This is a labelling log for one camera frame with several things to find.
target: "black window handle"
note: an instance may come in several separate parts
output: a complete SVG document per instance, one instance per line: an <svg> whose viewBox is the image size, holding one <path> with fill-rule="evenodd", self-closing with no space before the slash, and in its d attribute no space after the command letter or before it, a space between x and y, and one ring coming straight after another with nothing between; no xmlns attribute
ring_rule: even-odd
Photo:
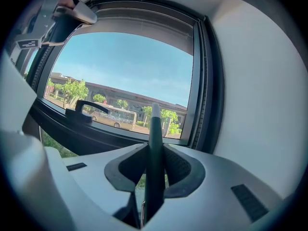
<svg viewBox="0 0 308 231"><path fill-rule="evenodd" d="M86 101L86 100L77 100L76 103L76 107L75 109L69 109L67 108L65 110L65 115L67 118L72 118L74 120L77 120L79 122L82 123L91 123L92 122L92 116L82 113L82 108L84 105L89 105L92 106L94 108L97 108L105 113L109 113L109 110L107 108L105 108L102 105L99 105L97 103L94 102L90 102L90 101Z"/></svg>
<svg viewBox="0 0 308 231"><path fill-rule="evenodd" d="M75 111L81 113L82 112L82 107L84 105L93 106L94 108L97 108L97 109L99 109L101 111L104 111L107 114L109 113L109 110L107 108L105 108L104 106L99 105L99 104L94 103L94 102L91 102L91 101L86 101L86 100L77 100Z"/></svg>

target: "tree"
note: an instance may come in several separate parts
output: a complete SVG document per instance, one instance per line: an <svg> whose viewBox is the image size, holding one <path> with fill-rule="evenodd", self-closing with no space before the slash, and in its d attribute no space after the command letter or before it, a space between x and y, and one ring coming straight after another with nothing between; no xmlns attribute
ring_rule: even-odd
<svg viewBox="0 0 308 231"><path fill-rule="evenodd" d="M149 120L151 119L152 107L151 106L145 106L145 107L142 108L142 110L144 111L144 115L146 116L145 120L144 120L144 123L143 123L143 126L145 126L146 120L148 118L149 118Z"/></svg>
<svg viewBox="0 0 308 231"><path fill-rule="evenodd" d="M116 101L117 105L119 105L122 109L125 109L128 106L126 100L118 99Z"/></svg>
<svg viewBox="0 0 308 231"><path fill-rule="evenodd" d="M53 86L54 86L54 83L51 81L50 78L48 79L47 86L50 86L50 87L53 87Z"/></svg>
<svg viewBox="0 0 308 231"><path fill-rule="evenodd" d="M171 122L168 134L178 134L178 133L179 133L179 125Z"/></svg>
<svg viewBox="0 0 308 231"><path fill-rule="evenodd" d="M60 91L60 90L62 90L62 85L61 84L55 84L54 85L54 88L56 89L56 94L55 94L55 99L57 99L57 97L58 97L58 92Z"/></svg>
<svg viewBox="0 0 308 231"><path fill-rule="evenodd" d="M93 100L102 103L106 100L106 98L100 94L95 94Z"/></svg>
<svg viewBox="0 0 308 231"><path fill-rule="evenodd" d="M162 109L162 111L161 111L162 122L164 122L166 120L166 118L168 118L168 117L171 119L171 122L178 120L178 115L177 115L177 113L175 113L175 111Z"/></svg>
<svg viewBox="0 0 308 231"><path fill-rule="evenodd" d="M69 107L73 107L78 99L84 99L88 95L88 88L86 88L86 82L74 81L69 79L63 86L62 92L64 93L63 108L68 104Z"/></svg>

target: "window glass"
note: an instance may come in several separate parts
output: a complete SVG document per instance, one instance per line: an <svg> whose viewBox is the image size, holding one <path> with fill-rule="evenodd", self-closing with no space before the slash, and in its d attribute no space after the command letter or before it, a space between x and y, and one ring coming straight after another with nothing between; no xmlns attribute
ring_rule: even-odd
<svg viewBox="0 0 308 231"><path fill-rule="evenodd" d="M35 56L36 56L37 53L38 53L38 50L35 50L35 51L32 53L32 55L31 55L31 57L30 57L30 59L29 59L29 62L27 63L27 66L26 66L26 70L25 70L25 73L24 73L24 79L27 79L27 76L28 76L30 67L31 67L31 65L32 65L32 63L33 63L33 60L34 60L34 58L35 58Z"/></svg>
<svg viewBox="0 0 308 231"><path fill-rule="evenodd" d="M57 141L55 141L47 132L45 132L41 128L41 134L42 134L42 143L44 146L49 146L57 149L61 155L62 158L65 157L72 157L72 156L78 156L77 154L71 152L70 150L63 147L61 144L59 144Z"/></svg>
<svg viewBox="0 0 308 231"><path fill-rule="evenodd" d="M63 108L78 99L94 121L149 134L152 104L161 107L163 136L179 139L190 95L193 56L158 40L128 33L73 36L56 60L44 98Z"/></svg>

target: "hand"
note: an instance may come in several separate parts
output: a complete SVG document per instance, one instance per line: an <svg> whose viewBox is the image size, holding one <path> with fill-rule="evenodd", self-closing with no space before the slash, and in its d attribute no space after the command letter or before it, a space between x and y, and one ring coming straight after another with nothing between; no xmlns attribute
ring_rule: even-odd
<svg viewBox="0 0 308 231"><path fill-rule="evenodd" d="M59 0L58 5L65 6L69 9L73 9L76 6L73 0Z"/></svg>

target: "roof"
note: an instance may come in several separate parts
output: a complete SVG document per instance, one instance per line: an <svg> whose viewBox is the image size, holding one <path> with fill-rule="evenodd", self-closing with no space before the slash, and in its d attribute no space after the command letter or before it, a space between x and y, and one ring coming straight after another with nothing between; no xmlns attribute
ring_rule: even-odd
<svg viewBox="0 0 308 231"><path fill-rule="evenodd" d="M65 81L68 80L67 78L53 76L53 75L51 75L51 77L54 78L54 79L61 79L61 80L65 80ZM140 95L140 94L136 94L136 93L133 93L133 92L130 92L130 91L120 90L120 89L117 89L117 88L103 86L103 85L99 85L99 84L95 84L95 83L91 83L91 82L86 82L86 85L97 87L97 88L102 88L102 89L106 89L106 90L111 90L111 91L115 91L115 92L131 95L131 96L135 96L135 97L138 97L138 98L143 98L143 99L146 99L146 100L154 102L154 103L161 103L161 104L164 104L164 105L169 105L171 107L181 109L183 111L187 111L187 108L182 106L182 105L168 103L168 102L165 102L165 101L162 101L162 100L159 100L159 99L150 98L150 97L143 96L143 95Z"/></svg>

